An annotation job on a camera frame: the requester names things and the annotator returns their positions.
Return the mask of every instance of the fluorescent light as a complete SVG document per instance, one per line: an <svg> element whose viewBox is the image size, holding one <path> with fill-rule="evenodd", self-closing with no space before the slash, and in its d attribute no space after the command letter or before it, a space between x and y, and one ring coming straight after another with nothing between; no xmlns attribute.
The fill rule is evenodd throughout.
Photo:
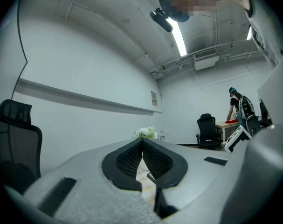
<svg viewBox="0 0 283 224"><path fill-rule="evenodd" d="M182 36L182 33L180 31L179 25L176 21L168 18L167 21L172 25L173 27L173 37L175 39L175 42L177 43L177 47L179 49L180 56L187 55L184 39Z"/></svg>
<svg viewBox="0 0 283 224"><path fill-rule="evenodd" d="M251 39L251 37L252 37L252 27L249 27L247 40L250 40L250 39Z"/></svg>

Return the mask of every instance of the white table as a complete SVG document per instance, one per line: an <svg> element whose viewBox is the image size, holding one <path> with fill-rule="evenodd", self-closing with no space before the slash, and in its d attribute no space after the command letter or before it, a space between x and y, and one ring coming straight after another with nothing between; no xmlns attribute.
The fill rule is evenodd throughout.
<svg viewBox="0 0 283 224"><path fill-rule="evenodd" d="M231 124L227 124L227 123L225 123L225 121L216 123L216 128L222 129L223 142L226 141L226 140L225 140L225 129L231 128L231 127L234 127L234 126L238 126L238 122L231 123Z"/></svg>

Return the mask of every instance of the black office chair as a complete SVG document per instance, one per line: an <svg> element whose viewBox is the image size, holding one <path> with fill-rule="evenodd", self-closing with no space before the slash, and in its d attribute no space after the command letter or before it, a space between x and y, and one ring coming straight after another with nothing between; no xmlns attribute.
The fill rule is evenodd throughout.
<svg viewBox="0 0 283 224"><path fill-rule="evenodd" d="M0 179L20 194L41 176L42 132L31 125L31 108L10 99L0 104Z"/></svg>
<svg viewBox="0 0 283 224"><path fill-rule="evenodd" d="M257 132L259 132L261 130L261 126L260 126L258 118L255 114L250 115L246 119L245 124L246 124L245 129L247 129L247 131L249 132L249 134L251 136L255 135Z"/></svg>
<svg viewBox="0 0 283 224"><path fill-rule="evenodd" d="M269 127L272 124L271 119L268 119L268 111L266 109L266 106L264 105L263 102L260 102L259 104L261 108L261 113L262 113L262 120L259 121L259 124L263 127Z"/></svg>
<svg viewBox="0 0 283 224"><path fill-rule="evenodd" d="M200 135L197 134L197 143L200 147L215 148L221 144L221 135L218 132L219 128L215 128L215 117L210 114L201 115L197 120L200 129Z"/></svg>

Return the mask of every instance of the black slot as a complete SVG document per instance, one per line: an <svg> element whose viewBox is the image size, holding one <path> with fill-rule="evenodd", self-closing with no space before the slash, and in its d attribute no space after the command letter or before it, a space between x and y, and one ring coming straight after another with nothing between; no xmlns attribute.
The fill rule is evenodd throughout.
<svg viewBox="0 0 283 224"><path fill-rule="evenodd" d="M69 192L73 189L76 182L77 181L73 178L64 178L60 180L40 205L39 210L52 217Z"/></svg>
<svg viewBox="0 0 283 224"><path fill-rule="evenodd" d="M148 174L146 175L146 177L147 177L149 180L151 180L153 183L156 184L156 180L151 176L151 173L148 173Z"/></svg>
<svg viewBox="0 0 283 224"><path fill-rule="evenodd" d="M167 205L163 191L161 189L156 190L156 201L154 206L154 212L161 218L168 217L173 213L176 213L178 209L174 206Z"/></svg>
<svg viewBox="0 0 283 224"><path fill-rule="evenodd" d="M142 190L136 181L137 169L142 159L142 139L138 138L105 156L102 171L114 186L125 190Z"/></svg>
<svg viewBox="0 0 283 224"><path fill-rule="evenodd" d="M225 166L225 164L227 163L227 160L217 159L217 158L213 158L213 157L206 157L204 159L204 161L212 162L212 163L219 164L219 165L222 165L222 166Z"/></svg>

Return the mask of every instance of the ceiling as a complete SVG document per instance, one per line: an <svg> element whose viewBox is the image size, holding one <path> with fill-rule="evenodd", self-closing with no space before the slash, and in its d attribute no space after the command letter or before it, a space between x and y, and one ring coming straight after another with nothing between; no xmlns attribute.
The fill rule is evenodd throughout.
<svg viewBox="0 0 283 224"><path fill-rule="evenodd" d="M166 32L150 18L150 12L159 7L158 0L30 1L100 34L157 80L166 77L161 71L167 64L180 64L188 58L188 55L180 58L172 33ZM190 17L187 22L179 23L179 27L188 54L231 43L219 47L224 54L227 49L231 50L234 42L246 40L249 21L240 5L226 1L220 3L216 11ZM235 54L244 52L244 48L251 51L252 47L252 51L256 51L255 46L246 42L239 44L243 45L234 46L239 47L239 50L234 48Z"/></svg>

